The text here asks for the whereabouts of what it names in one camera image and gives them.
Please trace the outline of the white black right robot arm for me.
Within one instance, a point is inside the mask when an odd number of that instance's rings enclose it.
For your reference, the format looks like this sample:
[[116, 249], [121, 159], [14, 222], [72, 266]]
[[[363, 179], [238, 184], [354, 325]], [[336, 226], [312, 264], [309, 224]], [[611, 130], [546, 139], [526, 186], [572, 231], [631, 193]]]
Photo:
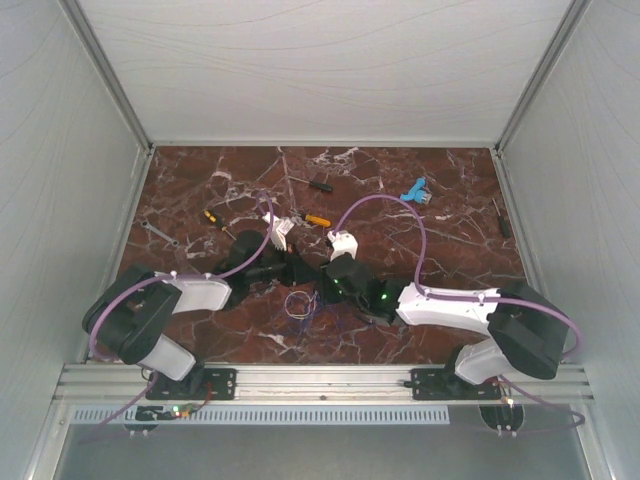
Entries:
[[445, 391], [465, 397], [484, 381], [518, 371], [539, 380], [556, 376], [569, 326], [564, 313], [525, 282], [503, 288], [455, 290], [377, 278], [343, 254], [320, 267], [319, 289], [329, 303], [346, 302], [381, 325], [438, 326], [484, 337], [454, 355], [442, 373]]

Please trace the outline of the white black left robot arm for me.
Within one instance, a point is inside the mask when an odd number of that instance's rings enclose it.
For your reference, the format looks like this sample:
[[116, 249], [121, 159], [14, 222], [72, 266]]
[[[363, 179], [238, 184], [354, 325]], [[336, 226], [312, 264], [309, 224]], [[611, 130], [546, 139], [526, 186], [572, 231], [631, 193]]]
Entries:
[[228, 311], [254, 284], [293, 287], [314, 282], [319, 272], [293, 245], [278, 250], [255, 230], [245, 230], [211, 273], [173, 275], [141, 264], [130, 266], [89, 308], [83, 330], [127, 365], [153, 370], [184, 398], [199, 395], [206, 375], [193, 353], [164, 334], [179, 313]]

